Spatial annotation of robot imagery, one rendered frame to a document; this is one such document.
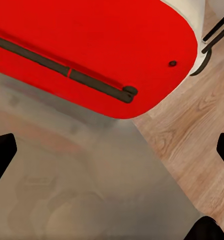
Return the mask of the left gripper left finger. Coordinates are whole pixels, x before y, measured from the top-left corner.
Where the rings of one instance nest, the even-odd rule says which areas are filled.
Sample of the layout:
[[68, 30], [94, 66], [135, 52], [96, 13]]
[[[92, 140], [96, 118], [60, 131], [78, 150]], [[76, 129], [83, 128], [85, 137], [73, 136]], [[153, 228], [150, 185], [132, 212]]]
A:
[[13, 133], [0, 136], [0, 179], [18, 151]]

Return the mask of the radio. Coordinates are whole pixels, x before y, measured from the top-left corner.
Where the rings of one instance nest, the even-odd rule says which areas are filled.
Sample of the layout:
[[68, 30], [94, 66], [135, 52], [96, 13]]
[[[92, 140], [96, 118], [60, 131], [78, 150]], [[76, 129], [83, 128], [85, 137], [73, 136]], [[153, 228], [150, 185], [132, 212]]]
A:
[[208, 64], [205, 0], [0, 0], [0, 73], [115, 119]]

